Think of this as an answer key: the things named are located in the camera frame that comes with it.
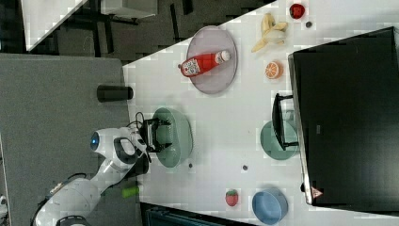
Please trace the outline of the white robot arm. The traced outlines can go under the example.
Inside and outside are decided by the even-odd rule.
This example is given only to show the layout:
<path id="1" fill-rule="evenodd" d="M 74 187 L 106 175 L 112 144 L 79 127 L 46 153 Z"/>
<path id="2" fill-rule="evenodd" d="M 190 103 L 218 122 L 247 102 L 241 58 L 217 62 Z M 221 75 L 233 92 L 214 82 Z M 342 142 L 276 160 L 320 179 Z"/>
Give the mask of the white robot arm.
<path id="1" fill-rule="evenodd" d="M 168 145 L 156 140 L 156 130 L 169 121 L 150 119 L 137 126 L 97 130 L 90 149 L 104 161 L 90 179 L 73 175 L 58 184 L 40 203 L 30 226 L 91 226 L 87 216 L 95 209 L 104 192 L 126 178 L 145 174 L 150 154 Z"/>

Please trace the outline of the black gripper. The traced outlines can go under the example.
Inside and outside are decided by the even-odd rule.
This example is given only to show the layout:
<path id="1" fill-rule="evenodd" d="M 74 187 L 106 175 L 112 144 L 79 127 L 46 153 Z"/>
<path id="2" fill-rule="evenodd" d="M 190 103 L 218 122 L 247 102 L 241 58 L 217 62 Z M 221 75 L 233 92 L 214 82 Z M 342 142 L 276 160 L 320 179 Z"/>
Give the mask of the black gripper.
<path id="1" fill-rule="evenodd" d="M 160 120 L 158 118 L 151 119 L 151 120 L 144 120 L 142 122 L 142 126 L 139 129 L 140 135 L 144 139 L 145 143 L 147 144 L 147 149 L 150 152 L 162 152 L 167 147 L 171 146 L 172 143 L 165 143 L 165 144 L 157 144 L 156 140 L 156 130 L 158 125 L 171 125 L 171 122 Z"/>

